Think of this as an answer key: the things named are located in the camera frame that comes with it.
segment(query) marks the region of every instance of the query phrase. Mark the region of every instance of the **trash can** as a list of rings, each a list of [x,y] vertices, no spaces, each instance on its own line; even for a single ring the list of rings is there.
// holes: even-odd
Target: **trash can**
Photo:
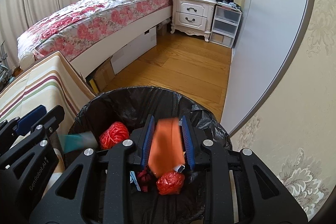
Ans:
[[[153,86],[135,86],[100,94],[80,110],[69,134],[92,131],[99,141],[99,136],[117,121],[125,124],[131,134],[145,125],[149,114],[155,117],[155,122],[187,115],[193,127],[204,130],[209,139],[232,149],[227,132],[209,110],[180,93]],[[66,167],[80,153],[67,153]],[[132,190],[134,223],[182,224],[201,219],[205,205],[205,173],[189,171],[184,174],[184,186],[179,195],[159,195],[155,186],[148,193]]]

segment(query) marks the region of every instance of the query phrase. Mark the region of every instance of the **drawer handle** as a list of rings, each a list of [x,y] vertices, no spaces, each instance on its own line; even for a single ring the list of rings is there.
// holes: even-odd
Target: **drawer handle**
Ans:
[[[195,19],[193,18],[193,20],[189,20],[187,17],[185,18],[187,21],[189,21],[189,22],[193,22],[193,21],[195,21]]]
[[[193,7],[187,8],[187,11],[189,11],[190,9],[193,9],[195,13],[197,12],[197,10]]]

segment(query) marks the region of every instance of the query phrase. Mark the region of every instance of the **pink sheet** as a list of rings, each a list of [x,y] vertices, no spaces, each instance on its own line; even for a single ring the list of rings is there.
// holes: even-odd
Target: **pink sheet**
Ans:
[[[18,38],[18,56],[61,51],[68,61],[169,0],[80,0],[39,21]]]

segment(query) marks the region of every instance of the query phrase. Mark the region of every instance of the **nightstand leg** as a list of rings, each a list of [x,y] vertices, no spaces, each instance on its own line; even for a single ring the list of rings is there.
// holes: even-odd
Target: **nightstand leg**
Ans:
[[[209,34],[209,33],[206,33],[206,34],[204,35],[204,40],[205,40],[206,42],[209,42],[209,37],[210,37],[210,34]]]

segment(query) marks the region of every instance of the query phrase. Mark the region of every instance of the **blue gripper pad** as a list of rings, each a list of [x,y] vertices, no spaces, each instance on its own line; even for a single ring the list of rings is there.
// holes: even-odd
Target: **blue gripper pad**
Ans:
[[[39,105],[31,112],[23,116],[17,123],[16,126],[16,134],[19,136],[26,136],[27,133],[30,131],[30,128],[45,114],[47,114],[47,110],[45,106]]]
[[[194,145],[190,136],[190,130],[187,124],[186,117],[182,117],[182,134],[184,139],[185,153],[187,155],[188,164],[191,170],[195,168],[195,153]]]
[[[146,137],[145,137],[145,140],[142,146],[142,156],[141,156],[142,168],[145,168],[148,165],[148,159],[149,159],[149,153],[151,151],[154,129],[155,129],[155,120],[154,120],[154,116],[152,116],[149,122],[148,128],[147,128]]]

